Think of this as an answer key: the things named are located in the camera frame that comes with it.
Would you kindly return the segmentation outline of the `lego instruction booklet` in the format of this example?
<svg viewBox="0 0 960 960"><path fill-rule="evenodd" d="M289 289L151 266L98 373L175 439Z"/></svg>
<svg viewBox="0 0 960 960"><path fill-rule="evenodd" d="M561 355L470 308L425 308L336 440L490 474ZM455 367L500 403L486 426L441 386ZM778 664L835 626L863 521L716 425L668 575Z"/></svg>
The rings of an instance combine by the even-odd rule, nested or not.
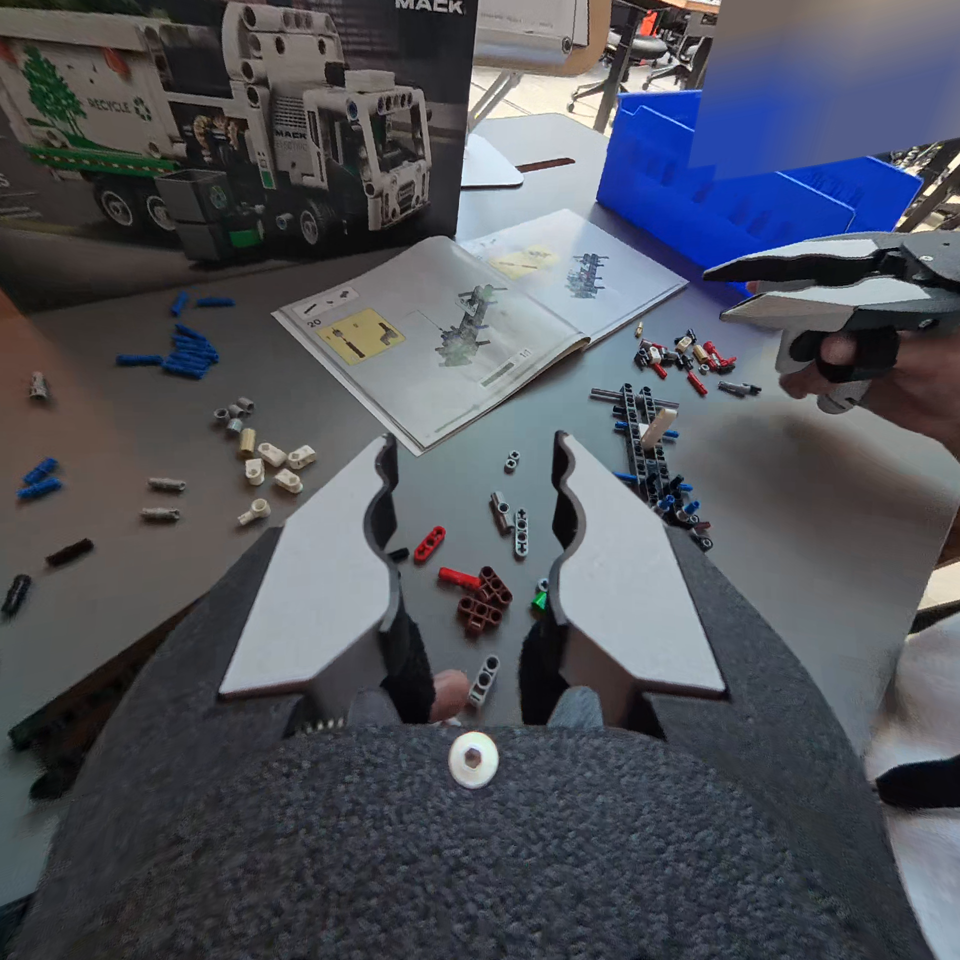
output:
<svg viewBox="0 0 960 960"><path fill-rule="evenodd" d="M273 312L414 455L688 281L570 209L431 237Z"/></svg>

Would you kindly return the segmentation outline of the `lego chassis assembly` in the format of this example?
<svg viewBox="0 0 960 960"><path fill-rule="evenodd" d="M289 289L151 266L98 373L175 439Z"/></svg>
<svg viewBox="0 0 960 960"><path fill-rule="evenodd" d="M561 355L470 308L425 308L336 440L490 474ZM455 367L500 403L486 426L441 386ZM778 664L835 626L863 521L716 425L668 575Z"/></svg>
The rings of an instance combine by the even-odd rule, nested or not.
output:
<svg viewBox="0 0 960 960"><path fill-rule="evenodd" d="M700 516L692 486L667 461L665 442L678 438L673 425L679 404L630 383L618 390L592 388L590 398L610 405L613 431L625 442L627 465L615 476L666 525L689 534L703 553L713 550L711 522Z"/></svg>

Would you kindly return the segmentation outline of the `person's left hand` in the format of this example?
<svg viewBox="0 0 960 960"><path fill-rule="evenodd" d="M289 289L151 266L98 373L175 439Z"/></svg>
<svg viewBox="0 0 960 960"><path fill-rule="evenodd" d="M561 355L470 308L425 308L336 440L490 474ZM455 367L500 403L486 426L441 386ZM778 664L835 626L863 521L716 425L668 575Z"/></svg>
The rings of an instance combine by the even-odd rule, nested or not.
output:
<svg viewBox="0 0 960 960"><path fill-rule="evenodd" d="M453 722L466 708L472 682L467 674L457 669L445 669L433 676L435 697L429 721L433 724Z"/></svg>

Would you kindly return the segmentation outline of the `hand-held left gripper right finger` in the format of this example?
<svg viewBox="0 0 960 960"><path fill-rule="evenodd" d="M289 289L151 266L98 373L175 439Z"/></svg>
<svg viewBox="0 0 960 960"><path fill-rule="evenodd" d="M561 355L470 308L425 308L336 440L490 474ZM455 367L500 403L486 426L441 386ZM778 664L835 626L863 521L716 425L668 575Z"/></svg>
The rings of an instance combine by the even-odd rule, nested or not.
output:
<svg viewBox="0 0 960 960"><path fill-rule="evenodd" d="M549 621L558 672L626 724L643 694L728 692L666 524L568 431L554 435Z"/></svg>

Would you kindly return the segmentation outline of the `pile of blue pins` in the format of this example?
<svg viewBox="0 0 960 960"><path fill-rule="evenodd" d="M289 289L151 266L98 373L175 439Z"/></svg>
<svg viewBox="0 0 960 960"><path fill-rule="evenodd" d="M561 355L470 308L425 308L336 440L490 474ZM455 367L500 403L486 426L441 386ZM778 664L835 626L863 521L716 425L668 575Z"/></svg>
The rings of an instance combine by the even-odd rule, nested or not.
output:
<svg viewBox="0 0 960 960"><path fill-rule="evenodd" d="M199 331L185 325L182 317L189 306L198 309L215 309L235 306L230 296L192 296L179 292L169 306L175 319L171 337L171 349L165 354L117 354L115 366L119 368L158 368L162 372L180 378L201 380L211 367L219 363L219 352L210 340Z"/></svg>

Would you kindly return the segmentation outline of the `person's right hand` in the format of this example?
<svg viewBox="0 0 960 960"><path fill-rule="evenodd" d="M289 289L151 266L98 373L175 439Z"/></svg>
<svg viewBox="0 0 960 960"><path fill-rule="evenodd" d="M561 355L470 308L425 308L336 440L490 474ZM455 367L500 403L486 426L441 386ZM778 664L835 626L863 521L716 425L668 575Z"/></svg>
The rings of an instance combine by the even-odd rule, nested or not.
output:
<svg viewBox="0 0 960 960"><path fill-rule="evenodd" d="M846 366L853 363L856 349L852 337L836 333L822 341L820 355L827 364ZM838 386L814 364L782 375L779 385L796 400ZM901 333L893 370L871 382L861 405L894 426L938 442L959 461L958 329L940 337Z"/></svg>

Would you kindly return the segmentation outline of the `person's white shirt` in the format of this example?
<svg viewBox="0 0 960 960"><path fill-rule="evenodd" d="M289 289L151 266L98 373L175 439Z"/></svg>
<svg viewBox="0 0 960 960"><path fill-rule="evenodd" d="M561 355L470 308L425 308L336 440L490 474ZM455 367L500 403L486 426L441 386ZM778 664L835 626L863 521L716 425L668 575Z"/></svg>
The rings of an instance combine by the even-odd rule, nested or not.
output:
<svg viewBox="0 0 960 960"><path fill-rule="evenodd" d="M936 958L959 957L958 604L919 615L873 723L868 780Z"/></svg>

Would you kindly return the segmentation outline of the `black office chair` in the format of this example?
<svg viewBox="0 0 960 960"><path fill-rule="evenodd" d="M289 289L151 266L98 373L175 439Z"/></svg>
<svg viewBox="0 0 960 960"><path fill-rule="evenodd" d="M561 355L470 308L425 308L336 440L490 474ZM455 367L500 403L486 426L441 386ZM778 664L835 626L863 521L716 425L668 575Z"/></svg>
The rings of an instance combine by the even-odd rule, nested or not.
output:
<svg viewBox="0 0 960 960"><path fill-rule="evenodd" d="M652 68L641 89L673 78L684 90L701 90L714 40L719 1L613 2L602 63L625 93L633 66Z"/></svg>

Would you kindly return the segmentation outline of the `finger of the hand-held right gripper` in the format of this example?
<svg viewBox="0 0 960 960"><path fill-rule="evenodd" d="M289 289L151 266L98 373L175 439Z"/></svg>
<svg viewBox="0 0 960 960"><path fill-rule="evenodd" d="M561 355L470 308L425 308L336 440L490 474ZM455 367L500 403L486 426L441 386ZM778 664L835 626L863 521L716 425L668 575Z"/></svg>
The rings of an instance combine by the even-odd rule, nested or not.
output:
<svg viewBox="0 0 960 960"><path fill-rule="evenodd" d="M765 330L840 332L852 330L858 308L882 293L882 282L824 286L813 282L749 282L752 295L726 309L726 324Z"/></svg>
<svg viewBox="0 0 960 960"><path fill-rule="evenodd" d="M849 285L882 271L884 258L901 249L906 234L845 233L808 239L738 257L704 271L707 282L812 282Z"/></svg>

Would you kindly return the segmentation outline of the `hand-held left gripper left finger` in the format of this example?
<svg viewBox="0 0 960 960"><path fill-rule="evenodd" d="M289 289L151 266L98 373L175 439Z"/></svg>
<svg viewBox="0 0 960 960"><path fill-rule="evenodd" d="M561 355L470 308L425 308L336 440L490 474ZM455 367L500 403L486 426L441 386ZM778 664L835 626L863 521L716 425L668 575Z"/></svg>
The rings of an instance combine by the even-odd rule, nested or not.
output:
<svg viewBox="0 0 960 960"><path fill-rule="evenodd" d="M348 712L407 652L392 434L370 442L283 524L223 675L225 701L306 697L323 719Z"/></svg>

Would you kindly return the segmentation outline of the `white stand base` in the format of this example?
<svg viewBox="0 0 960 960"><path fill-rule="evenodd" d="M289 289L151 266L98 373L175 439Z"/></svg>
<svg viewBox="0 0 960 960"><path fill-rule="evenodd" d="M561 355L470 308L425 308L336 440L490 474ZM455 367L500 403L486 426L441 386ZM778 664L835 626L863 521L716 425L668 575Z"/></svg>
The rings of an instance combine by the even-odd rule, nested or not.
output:
<svg viewBox="0 0 960 960"><path fill-rule="evenodd" d="M483 136L468 134L463 151L461 190L516 189L524 175Z"/></svg>

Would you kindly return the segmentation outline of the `blue plastic bin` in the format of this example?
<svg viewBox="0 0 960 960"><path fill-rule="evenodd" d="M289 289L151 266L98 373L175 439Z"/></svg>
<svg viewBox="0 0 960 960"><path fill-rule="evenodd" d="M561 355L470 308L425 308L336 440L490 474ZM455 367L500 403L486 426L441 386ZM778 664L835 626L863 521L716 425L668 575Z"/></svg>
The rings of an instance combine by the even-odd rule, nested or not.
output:
<svg viewBox="0 0 960 960"><path fill-rule="evenodd" d="M620 95L596 201L709 269L846 233L891 232L922 189L871 156L717 179L688 165L698 91Z"/></svg>

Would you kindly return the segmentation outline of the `truck picture lego box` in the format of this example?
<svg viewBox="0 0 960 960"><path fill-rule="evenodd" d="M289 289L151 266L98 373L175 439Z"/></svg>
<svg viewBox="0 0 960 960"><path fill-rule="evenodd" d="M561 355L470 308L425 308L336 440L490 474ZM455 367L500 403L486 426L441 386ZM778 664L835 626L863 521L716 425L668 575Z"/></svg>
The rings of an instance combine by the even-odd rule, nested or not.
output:
<svg viewBox="0 0 960 960"><path fill-rule="evenodd" d="M453 238L478 3L1 3L22 313Z"/></svg>

